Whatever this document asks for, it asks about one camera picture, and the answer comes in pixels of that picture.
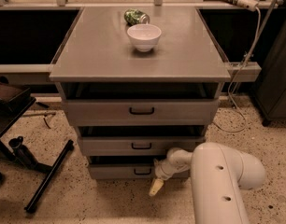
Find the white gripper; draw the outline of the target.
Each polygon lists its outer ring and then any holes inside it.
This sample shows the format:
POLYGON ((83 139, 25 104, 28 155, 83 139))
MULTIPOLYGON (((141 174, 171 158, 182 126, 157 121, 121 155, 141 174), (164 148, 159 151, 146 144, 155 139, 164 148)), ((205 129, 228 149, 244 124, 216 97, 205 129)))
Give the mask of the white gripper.
POLYGON ((149 195, 151 197, 155 196, 158 191, 163 187, 164 182, 171 178, 174 174, 179 171, 178 166, 173 165, 169 162, 168 159, 164 160, 155 160, 154 161, 155 175, 157 178, 154 178, 151 182, 149 195))

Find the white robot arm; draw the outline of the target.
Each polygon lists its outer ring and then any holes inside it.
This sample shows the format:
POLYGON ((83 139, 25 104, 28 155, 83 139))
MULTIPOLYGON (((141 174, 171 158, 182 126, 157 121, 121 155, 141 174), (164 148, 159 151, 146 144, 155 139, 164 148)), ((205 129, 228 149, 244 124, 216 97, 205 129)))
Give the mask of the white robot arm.
POLYGON ((265 168, 258 158, 208 142, 192 152, 173 147, 154 166, 151 196, 174 174, 191 174, 195 224, 250 224, 241 191, 265 182, 265 168))

